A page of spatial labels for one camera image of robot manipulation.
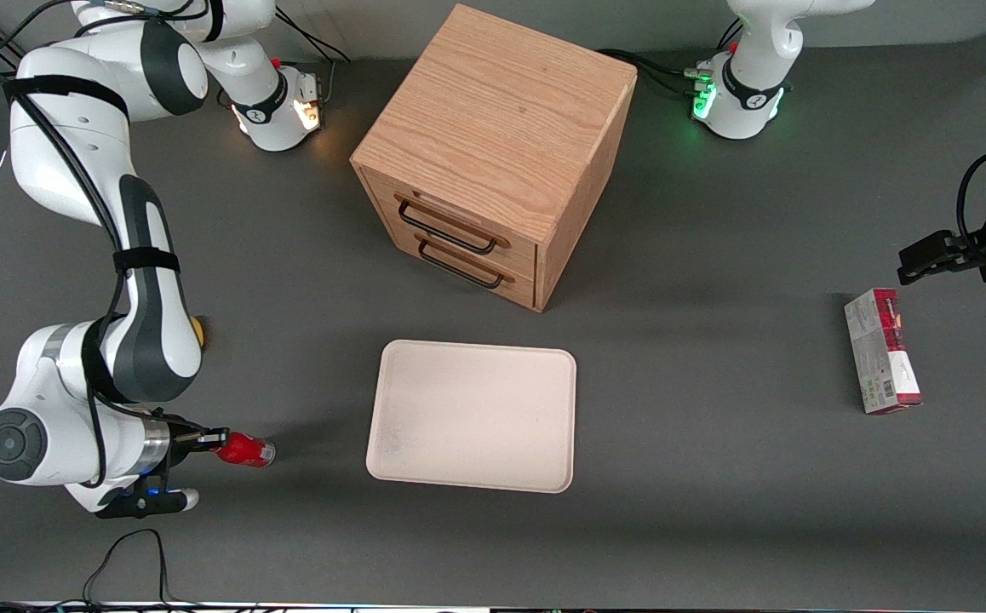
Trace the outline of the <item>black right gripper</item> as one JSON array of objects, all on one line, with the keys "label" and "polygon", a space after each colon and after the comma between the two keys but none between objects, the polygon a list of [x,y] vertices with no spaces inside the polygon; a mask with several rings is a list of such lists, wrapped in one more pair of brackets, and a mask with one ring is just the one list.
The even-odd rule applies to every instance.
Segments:
[{"label": "black right gripper", "polygon": [[156,466],[156,474],[169,477],[169,471],[196,450],[224,449],[231,430],[228,427],[205,428],[177,415],[167,415],[165,422],[169,427],[169,449]]}]

